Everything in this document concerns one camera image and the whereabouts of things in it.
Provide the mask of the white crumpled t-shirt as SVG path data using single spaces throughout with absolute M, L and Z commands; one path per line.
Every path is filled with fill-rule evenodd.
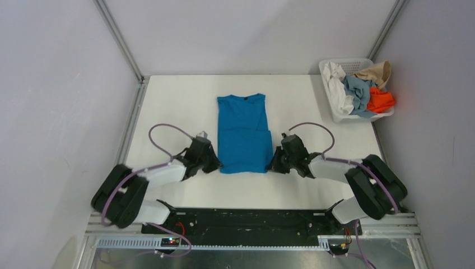
M 322 77 L 326 79 L 330 93 L 330 103 L 335 111 L 342 115 L 349 115 L 353 110 L 353 96 L 347 95 L 343 79 L 346 73 L 341 65 L 327 62 L 323 66 Z

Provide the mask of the grey-blue crumpled t-shirt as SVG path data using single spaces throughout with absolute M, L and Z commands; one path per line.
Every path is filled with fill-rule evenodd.
M 355 76 L 347 75 L 343 80 L 346 95 L 353 97 L 353 111 L 351 115 L 358 115 L 362 118 L 372 118 L 376 113 L 367 110 L 370 100 L 370 88 L 376 84 L 372 80 L 362 80 Z

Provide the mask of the aluminium right corner post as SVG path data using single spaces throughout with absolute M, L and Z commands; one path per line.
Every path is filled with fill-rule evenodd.
M 372 60 L 373 62 L 375 61 L 392 28 L 396 25 L 397 20 L 402 15 L 408 3 L 408 0 L 397 0 L 394 2 L 392 9 L 390 10 L 385 22 L 383 23 L 383 26 L 380 29 L 376 40 L 374 41 L 366 58 Z

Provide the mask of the aluminium corner post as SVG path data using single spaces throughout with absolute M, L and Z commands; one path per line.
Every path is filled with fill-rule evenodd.
M 383 26 L 380 29 L 376 40 L 374 41 L 366 58 L 372 60 L 373 62 L 375 61 L 392 28 L 396 25 L 397 20 L 402 15 L 408 3 L 408 0 L 397 0 L 394 2 L 392 9 L 390 10 L 385 22 L 383 23 Z
M 93 2 L 101 17 L 103 18 L 106 27 L 109 29 L 120 52 L 122 53 L 126 63 L 132 70 L 134 77 L 141 84 L 144 80 L 144 75 L 142 74 L 107 2 L 105 0 L 93 0 Z

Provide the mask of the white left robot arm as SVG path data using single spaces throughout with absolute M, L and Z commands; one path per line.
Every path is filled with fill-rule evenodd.
M 146 200 L 148 191 L 166 184 L 180 183 L 195 176 L 217 170 L 220 162 L 205 137 L 196 136 L 189 147 L 175 155 L 170 163 L 133 171 L 118 164 L 112 168 L 91 200 L 91 207 L 102 214 L 102 220 L 124 229 L 134 222 L 152 222 L 163 233 L 176 228 L 171 207 L 160 201 Z

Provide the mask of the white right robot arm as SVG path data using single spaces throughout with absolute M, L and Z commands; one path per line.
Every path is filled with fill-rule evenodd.
M 353 220 L 364 217 L 380 220 L 396 212 L 408 194 L 406 186 L 378 155 L 370 154 L 360 161 L 327 157 L 309 152 L 295 134 L 283 135 L 266 169 L 280 174 L 294 169 L 303 178 L 347 183 L 353 197 L 330 207 L 325 219 L 327 230 L 333 234 L 341 233 Z

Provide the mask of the right controller board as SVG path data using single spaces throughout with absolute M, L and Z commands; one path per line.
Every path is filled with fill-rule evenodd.
M 328 253 L 332 256 L 346 256 L 349 252 L 350 245 L 346 243 L 330 244 Z

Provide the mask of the aluminium left corner post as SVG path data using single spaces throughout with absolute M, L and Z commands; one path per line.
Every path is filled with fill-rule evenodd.
M 134 77 L 141 84 L 144 80 L 144 75 L 142 74 L 107 2 L 105 0 L 93 0 L 93 2 L 101 17 L 103 18 L 106 27 L 109 29 L 120 52 L 122 53 L 126 63 L 132 70 Z

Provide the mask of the aluminium front frame rail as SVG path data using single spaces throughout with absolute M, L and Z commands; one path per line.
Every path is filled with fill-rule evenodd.
M 413 213 L 369 217 L 340 224 L 328 210 L 175 208 L 162 225 L 134 221 L 124 228 L 104 226 L 90 216 L 85 234 L 103 247 L 174 251 L 325 251 L 346 256 L 364 239 L 405 239 L 416 268 L 431 268 Z

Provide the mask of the orange crumpled t-shirt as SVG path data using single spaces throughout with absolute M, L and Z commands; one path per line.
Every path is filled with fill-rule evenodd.
M 367 104 L 367 110 L 380 114 L 395 106 L 395 103 L 395 98 L 390 92 L 383 91 L 377 87 L 370 88 L 370 100 Z

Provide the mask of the bright blue t-shirt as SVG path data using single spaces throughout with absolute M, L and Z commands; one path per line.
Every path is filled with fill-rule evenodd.
M 220 172 L 266 173 L 273 157 L 272 135 L 268 127 L 266 96 L 220 96 L 217 144 Z

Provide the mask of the left controller board with LEDs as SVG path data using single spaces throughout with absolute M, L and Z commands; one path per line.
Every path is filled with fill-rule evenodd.
M 181 243 L 180 238 L 166 237 L 166 238 L 161 238 L 160 247 L 174 248 L 174 247 L 179 247 L 180 243 Z

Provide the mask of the white plastic laundry basket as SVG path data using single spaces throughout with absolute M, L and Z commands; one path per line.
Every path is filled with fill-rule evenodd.
M 373 122 L 394 113 L 395 97 L 385 88 L 392 74 L 389 61 L 327 59 L 319 69 L 335 123 Z

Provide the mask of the beige crumpled t-shirt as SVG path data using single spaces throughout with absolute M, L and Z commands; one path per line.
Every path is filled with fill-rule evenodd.
M 383 89 L 388 83 L 391 74 L 392 66 L 389 61 L 385 61 L 357 71 L 353 76 L 362 80 L 372 80 L 379 89 Z

